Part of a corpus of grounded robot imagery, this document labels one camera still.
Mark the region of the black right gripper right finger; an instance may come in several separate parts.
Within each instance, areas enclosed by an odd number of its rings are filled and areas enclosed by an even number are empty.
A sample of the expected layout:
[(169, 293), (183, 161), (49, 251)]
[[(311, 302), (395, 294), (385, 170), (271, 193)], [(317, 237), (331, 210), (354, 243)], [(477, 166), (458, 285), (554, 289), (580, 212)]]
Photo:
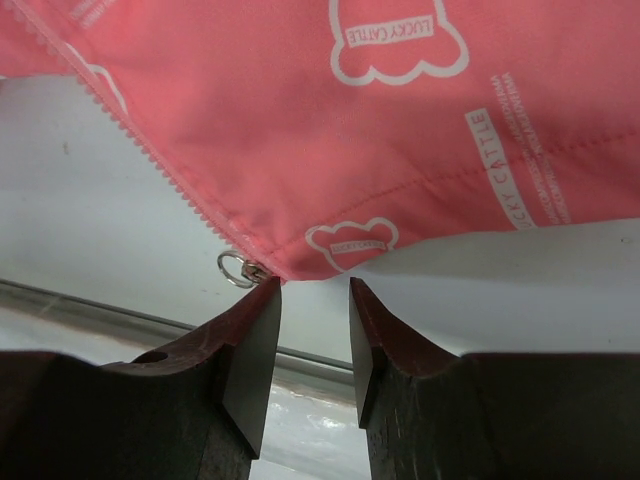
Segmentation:
[(350, 290), (359, 426), (375, 479), (635, 479), (635, 353), (455, 356)]

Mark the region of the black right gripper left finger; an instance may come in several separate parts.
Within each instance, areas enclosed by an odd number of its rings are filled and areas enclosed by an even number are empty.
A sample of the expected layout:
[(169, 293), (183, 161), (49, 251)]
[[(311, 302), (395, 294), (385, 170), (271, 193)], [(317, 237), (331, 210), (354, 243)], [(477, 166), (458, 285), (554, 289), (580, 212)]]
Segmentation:
[(5, 479), (245, 479), (261, 451), (281, 285), (135, 360), (1, 355)]

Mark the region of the pink bear print jacket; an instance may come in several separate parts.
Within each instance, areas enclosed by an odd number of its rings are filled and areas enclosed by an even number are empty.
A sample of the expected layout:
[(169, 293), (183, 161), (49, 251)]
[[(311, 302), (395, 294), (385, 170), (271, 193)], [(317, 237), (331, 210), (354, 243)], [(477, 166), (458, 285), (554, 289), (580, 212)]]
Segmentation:
[(5, 1), (1, 73), (74, 75), (286, 280), (639, 214), (635, 1)]

